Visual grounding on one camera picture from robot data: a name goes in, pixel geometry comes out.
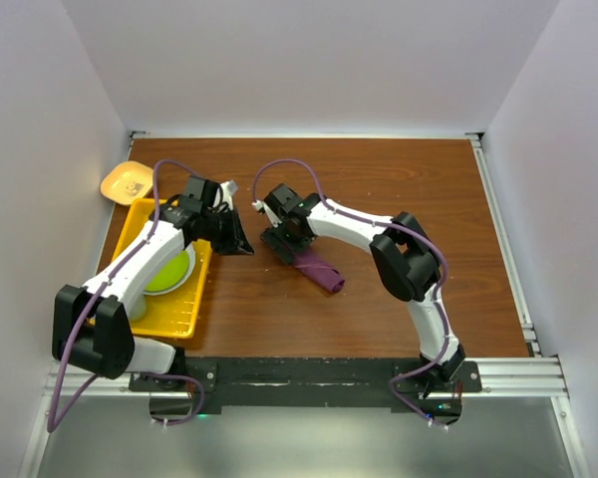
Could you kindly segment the purple cloth napkin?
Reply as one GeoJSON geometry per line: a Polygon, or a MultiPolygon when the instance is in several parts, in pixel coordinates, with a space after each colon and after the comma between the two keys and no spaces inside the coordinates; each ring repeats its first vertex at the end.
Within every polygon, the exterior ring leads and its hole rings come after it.
{"type": "Polygon", "coordinates": [[[345,286],[344,277],[311,249],[297,254],[292,265],[328,293],[339,293],[345,286]]]}

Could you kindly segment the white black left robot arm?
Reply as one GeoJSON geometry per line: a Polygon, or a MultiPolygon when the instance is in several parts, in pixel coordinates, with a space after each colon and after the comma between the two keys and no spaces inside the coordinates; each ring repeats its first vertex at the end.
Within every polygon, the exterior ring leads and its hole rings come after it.
{"type": "Polygon", "coordinates": [[[232,197],[234,181],[191,176],[183,193],[153,207],[137,238],[106,269],[82,286],[64,286],[54,302],[52,356],[96,376],[147,372],[164,390],[180,388],[186,366],[166,343],[136,336],[144,291],[153,277],[192,243],[206,241],[218,255],[250,255],[232,197]]]}

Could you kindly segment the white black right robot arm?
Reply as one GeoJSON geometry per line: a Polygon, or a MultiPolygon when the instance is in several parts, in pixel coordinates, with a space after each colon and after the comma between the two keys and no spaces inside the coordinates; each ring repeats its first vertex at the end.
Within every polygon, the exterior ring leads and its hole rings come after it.
{"type": "Polygon", "coordinates": [[[369,253],[385,289],[406,304],[419,337],[423,365],[402,377],[422,374],[437,391],[458,381],[465,353],[442,299],[447,261],[412,214],[363,213],[317,193],[302,198],[284,184],[255,199],[253,208],[270,221],[261,239],[277,257],[334,292],[342,288],[341,280],[311,251],[313,241],[335,239],[369,253]]]}

